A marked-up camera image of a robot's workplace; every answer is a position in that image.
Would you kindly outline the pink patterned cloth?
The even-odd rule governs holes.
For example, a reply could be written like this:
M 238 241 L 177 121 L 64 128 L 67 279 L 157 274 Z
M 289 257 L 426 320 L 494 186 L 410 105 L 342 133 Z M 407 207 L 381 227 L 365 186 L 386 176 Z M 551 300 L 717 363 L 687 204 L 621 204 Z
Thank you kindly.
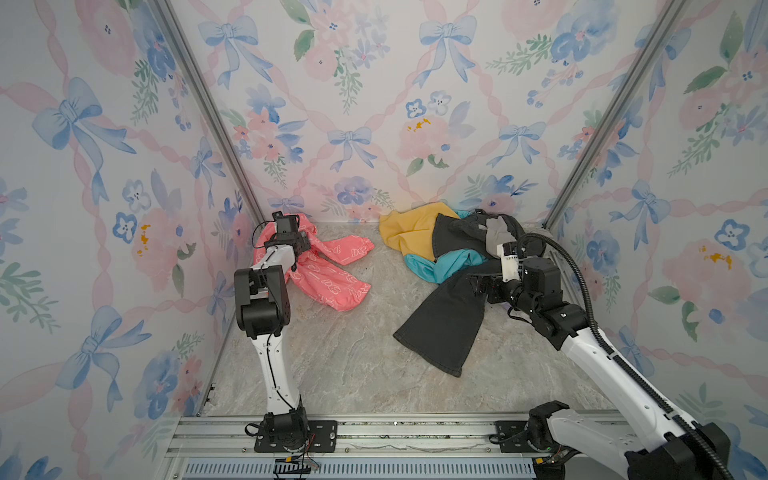
M 371 285 L 346 272 L 343 267 L 371 253 L 373 242 L 355 235 L 323 241 L 317 237 L 317 228 L 306 215 L 298 215 L 300 229 L 308 233 L 311 249 L 295 255 L 287 245 L 265 248 L 264 242 L 275 233 L 272 217 L 259 235 L 254 264 L 246 270 L 242 284 L 243 300 L 247 303 L 254 301 L 261 291 L 268 292 L 271 285 L 283 294 L 285 282 L 290 280 L 308 297 L 336 311 L 356 308 L 365 299 Z

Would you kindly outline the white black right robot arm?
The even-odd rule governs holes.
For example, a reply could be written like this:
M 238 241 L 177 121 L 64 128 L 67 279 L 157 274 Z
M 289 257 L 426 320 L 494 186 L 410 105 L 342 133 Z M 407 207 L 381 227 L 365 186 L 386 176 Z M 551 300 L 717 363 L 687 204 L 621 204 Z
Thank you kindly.
M 473 275 L 477 295 L 507 303 L 599 387 L 627 426 L 589 420 L 560 401 L 529 412 L 525 431 L 496 441 L 526 442 L 549 452 L 541 468 L 561 468 L 583 454 L 624 479 L 730 479 L 730 440 L 701 424 L 651 385 L 605 338 L 589 306 L 563 298 L 561 274 L 549 259 L 505 257 L 499 274 Z

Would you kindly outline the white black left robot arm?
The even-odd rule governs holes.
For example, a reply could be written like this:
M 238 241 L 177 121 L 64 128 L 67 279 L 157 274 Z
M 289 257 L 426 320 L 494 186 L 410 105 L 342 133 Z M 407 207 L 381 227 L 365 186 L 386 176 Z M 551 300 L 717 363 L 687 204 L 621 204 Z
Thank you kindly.
M 310 241 L 300 229 L 296 214 L 277 211 L 269 224 L 274 233 L 262 244 L 264 256 L 234 273 L 235 319 L 259 356 L 267 388 L 267 412 L 277 416 L 302 408 L 282 334 L 291 320 L 287 275 L 297 269 L 299 257 L 310 250 Z

